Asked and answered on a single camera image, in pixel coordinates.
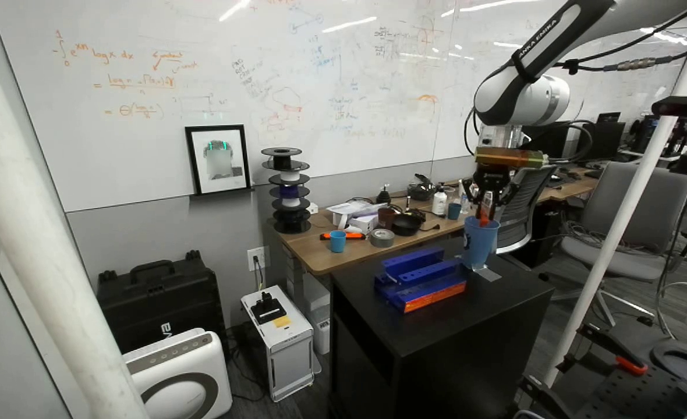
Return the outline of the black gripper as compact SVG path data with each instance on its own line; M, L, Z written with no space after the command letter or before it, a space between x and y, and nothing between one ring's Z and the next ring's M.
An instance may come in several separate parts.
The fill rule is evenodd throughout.
M513 174L523 168L540 168L546 164L543 152L508 150L508 146L479 146L474 152L478 171L473 185L478 193L474 202L483 202L486 193L493 193L495 202L505 202L513 195Z

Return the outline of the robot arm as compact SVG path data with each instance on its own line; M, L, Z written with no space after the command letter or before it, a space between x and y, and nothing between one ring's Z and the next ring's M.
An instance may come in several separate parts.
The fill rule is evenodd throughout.
M515 165L499 161L509 152L509 132L521 127L553 124L568 107L568 83L547 78L573 47L599 38L668 29L687 16L687 0L565 0L473 95L471 115L495 131L491 146L478 150L473 202L509 198Z

